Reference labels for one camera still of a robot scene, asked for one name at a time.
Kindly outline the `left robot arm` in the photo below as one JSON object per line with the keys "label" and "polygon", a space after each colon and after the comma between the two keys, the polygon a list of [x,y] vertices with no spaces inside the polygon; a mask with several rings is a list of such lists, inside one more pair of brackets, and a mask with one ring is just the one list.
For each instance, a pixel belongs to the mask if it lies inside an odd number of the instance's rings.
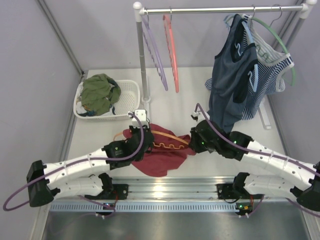
{"label": "left robot arm", "polygon": [[139,162],[153,148],[151,128],[130,126],[131,136],[113,141],[87,155],[64,162],[33,162],[26,176],[29,205],[33,208],[55,199],[84,195],[103,199],[113,194],[109,171]]}

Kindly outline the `orange hanger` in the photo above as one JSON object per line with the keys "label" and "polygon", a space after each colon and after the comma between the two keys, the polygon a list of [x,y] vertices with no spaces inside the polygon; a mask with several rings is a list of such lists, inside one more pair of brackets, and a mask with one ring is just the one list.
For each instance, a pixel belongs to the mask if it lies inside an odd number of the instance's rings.
{"label": "orange hanger", "polygon": [[178,142],[182,143],[182,145],[177,147],[174,144],[165,145],[163,142],[159,142],[158,144],[154,142],[153,143],[154,147],[172,149],[172,150],[181,150],[181,149],[188,148],[189,143],[187,141],[183,140],[182,138],[179,138],[177,136],[174,136],[172,134],[168,134],[168,133],[165,133],[165,132],[156,131],[156,130],[152,130],[151,132],[153,134],[160,135],[160,136],[163,136],[163,137],[167,137],[167,138],[170,138],[172,140],[175,140],[175,141],[178,141]]}

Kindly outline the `red tank top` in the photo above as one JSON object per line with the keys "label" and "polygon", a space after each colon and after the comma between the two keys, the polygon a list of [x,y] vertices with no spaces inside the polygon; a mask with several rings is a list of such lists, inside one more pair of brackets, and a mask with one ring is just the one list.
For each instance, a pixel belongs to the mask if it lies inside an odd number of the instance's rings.
{"label": "red tank top", "polygon": [[[151,131],[159,131],[176,136],[172,131],[157,124],[150,124],[150,129]],[[182,143],[171,138],[154,133],[152,134],[154,136],[154,143],[164,143],[166,146],[169,144],[174,144],[176,147],[182,145]],[[191,140],[191,136],[188,134],[176,137],[181,138],[188,143]],[[189,146],[185,149],[175,150],[166,149],[163,147],[155,147],[153,145],[151,153],[144,154],[141,161],[134,161],[132,162],[132,165],[147,176],[165,177],[167,176],[168,171],[177,170],[189,156],[194,156],[195,154],[196,153],[189,148]]]}

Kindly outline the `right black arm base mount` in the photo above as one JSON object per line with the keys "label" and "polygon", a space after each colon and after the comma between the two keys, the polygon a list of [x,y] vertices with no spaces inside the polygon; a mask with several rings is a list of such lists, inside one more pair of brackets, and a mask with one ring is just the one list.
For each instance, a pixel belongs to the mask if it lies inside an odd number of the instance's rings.
{"label": "right black arm base mount", "polygon": [[217,195],[219,200],[224,200],[226,203],[236,203],[240,198],[233,190],[232,183],[220,183],[216,185]]}

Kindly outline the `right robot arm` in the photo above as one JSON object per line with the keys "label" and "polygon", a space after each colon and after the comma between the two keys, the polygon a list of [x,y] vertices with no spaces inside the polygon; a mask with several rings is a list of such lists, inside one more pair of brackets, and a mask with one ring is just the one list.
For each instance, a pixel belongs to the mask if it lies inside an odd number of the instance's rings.
{"label": "right robot arm", "polygon": [[237,160],[270,172],[258,176],[240,172],[234,177],[233,192],[238,198],[248,195],[281,197],[300,206],[320,210],[320,165],[293,159],[273,151],[250,136],[232,131],[225,133],[215,123],[196,118],[190,130],[189,147],[197,154],[216,152],[226,159]]}

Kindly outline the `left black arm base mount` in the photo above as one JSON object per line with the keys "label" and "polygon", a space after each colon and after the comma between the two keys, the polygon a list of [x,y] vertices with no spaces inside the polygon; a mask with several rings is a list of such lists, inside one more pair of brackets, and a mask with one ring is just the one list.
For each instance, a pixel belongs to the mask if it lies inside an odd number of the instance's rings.
{"label": "left black arm base mount", "polygon": [[111,192],[103,190],[97,196],[85,195],[84,197],[90,200],[126,200],[128,193],[128,184],[113,184],[113,190]]}

